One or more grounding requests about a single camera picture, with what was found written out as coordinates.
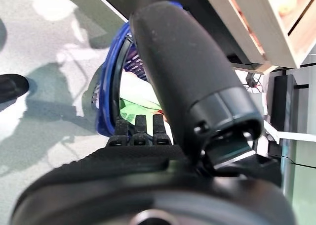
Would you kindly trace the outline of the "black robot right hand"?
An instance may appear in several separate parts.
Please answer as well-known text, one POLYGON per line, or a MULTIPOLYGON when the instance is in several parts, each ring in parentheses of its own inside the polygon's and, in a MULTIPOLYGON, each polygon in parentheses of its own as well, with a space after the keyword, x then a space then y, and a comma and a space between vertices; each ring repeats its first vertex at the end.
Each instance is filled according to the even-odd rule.
POLYGON ((181 5, 134 12, 102 65, 107 144, 45 174, 13 225, 294 225, 263 119, 229 60, 181 5))

